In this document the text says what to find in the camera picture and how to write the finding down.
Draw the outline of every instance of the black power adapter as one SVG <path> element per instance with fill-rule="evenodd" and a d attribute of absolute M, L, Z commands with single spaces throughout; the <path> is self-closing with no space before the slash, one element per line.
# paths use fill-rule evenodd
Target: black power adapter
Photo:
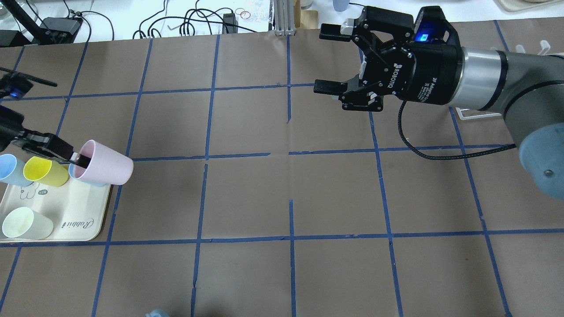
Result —
<path fill-rule="evenodd" d="M 237 18 L 235 17 L 234 13 L 225 13 L 223 14 L 223 21 L 225 23 L 229 23 L 229 24 L 233 24 L 233 25 L 223 25 L 223 29 L 221 31 L 222 34 L 226 34 L 226 33 L 237 33 L 237 29 L 238 27 L 236 27 L 236 25 L 239 25 L 237 23 Z"/>

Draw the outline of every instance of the metal bracket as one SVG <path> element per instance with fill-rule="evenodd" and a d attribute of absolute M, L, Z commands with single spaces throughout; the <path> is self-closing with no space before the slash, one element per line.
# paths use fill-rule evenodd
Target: metal bracket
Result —
<path fill-rule="evenodd" d="M 274 7 L 274 33 L 276 35 L 294 35 L 294 2 L 293 0 L 272 0 Z"/>

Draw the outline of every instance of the plastic cup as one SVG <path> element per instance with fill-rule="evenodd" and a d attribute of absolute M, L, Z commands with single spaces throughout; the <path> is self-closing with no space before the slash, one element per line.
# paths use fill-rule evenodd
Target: plastic cup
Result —
<path fill-rule="evenodd" d="M 350 0 L 333 0 L 333 9 L 337 12 L 347 10 Z"/>
<path fill-rule="evenodd" d="M 16 186 L 29 186 L 33 181 L 24 177 L 24 161 L 12 154 L 0 155 L 0 181 Z"/>
<path fill-rule="evenodd" d="M 53 231 L 53 221 L 29 207 L 12 210 L 2 223 L 2 233 L 9 238 L 41 240 Z"/>
<path fill-rule="evenodd" d="M 76 179 L 76 180 L 78 180 L 78 181 L 80 181 L 80 182 L 82 182 L 82 183 L 86 183 L 86 184 L 89 184 L 89 185 L 92 185 L 92 186 L 96 186 L 96 187 L 101 187 L 101 186 L 104 186 L 104 185 L 105 185 L 105 183 L 94 183 L 94 182 L 88 182 L 88 181 L 83 180 L 83 179 L 77 179 L 77 178 L 75 178 L 75 177 L 74 177 L 74 169 L 75 169 L 75 168 L 76 168 L 76 166 L 73 165 L 73 164 L 71 164 L 71 165 L 69 166 L 69 175 L 70 175 L 70 177 L 72 177 L 73 179 Z"/>
<path fill-rule="evenodd" d="M 90 158 L 87 168 L 76 166 L 73 178 L 78 180 L 123 185 L 133 173 L 133 160 L 94 140 L 86 142 L 79 152 Z"/>
<path fill-rule="evenodd" d="M 25 163 L 24 176 L 28 180 L 54 187 L 62 186 L 69 179 L 67 169 L 62 165 L 38 156 Z"/>

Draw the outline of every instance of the blue cup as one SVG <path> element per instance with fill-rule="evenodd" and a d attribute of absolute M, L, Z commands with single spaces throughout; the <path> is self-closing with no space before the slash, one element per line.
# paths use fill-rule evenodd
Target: blue cup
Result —
<path fill-rule="evenodd" d="M 81 181 L 81 182 L 83 182 L 83 183 L 86 183 L 86 184 L 90 184 L 90 185 L 92 185 L 92 186 L 101 187 L 101 186 L 104 186 L 104 185 L 105 185 L 104 183 L 88 182 L 88 181 L 86 181 L 86 180 L 77 179 L 76 177 L 74 177 L 74 164 L 70 164 L 70 166 L 69 166 L 69 175 L 70 175 L 70 177 L 72 177 L 72 178 L 74 178 L 74 179 L 76 179 L 76 180 L 79 180 L 79 181 Z"/>
<path fill-rule="evenodd" d="M 25 163 L 12 154 L 0 155 L 0 182 L 16 185 L 29 186 L 33 182 L 24 177 Z"/>

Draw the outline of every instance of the cartoon drawing on tray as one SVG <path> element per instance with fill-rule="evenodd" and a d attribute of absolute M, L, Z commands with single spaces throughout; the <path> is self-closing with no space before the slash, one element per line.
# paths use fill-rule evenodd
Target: cartoon drawing on tray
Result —
<path fill-rule="evenodd" d="M 20 191 L 20 199 L 24 200 L 24 199 L 32 199 L 35 197 L 35 194 L 37 192 L 37 188 L 39 187 L 39 183 L 33 183 L 31 185 L 25 186 L 21 188 Z"/>

